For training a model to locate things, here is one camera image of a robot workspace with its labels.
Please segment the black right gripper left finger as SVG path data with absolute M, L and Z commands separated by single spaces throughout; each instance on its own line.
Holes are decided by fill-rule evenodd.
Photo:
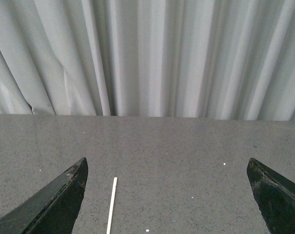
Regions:
M 78 217 L 88 177 L 81 158 L 53 181 L 0 218 L 0 234 L 70 234 Z

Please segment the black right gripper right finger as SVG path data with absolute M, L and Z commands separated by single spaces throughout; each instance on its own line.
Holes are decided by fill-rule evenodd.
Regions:
M 272 234 L 295 234 L 295 183 L 251 158 L 247 176 L 254 199 Z

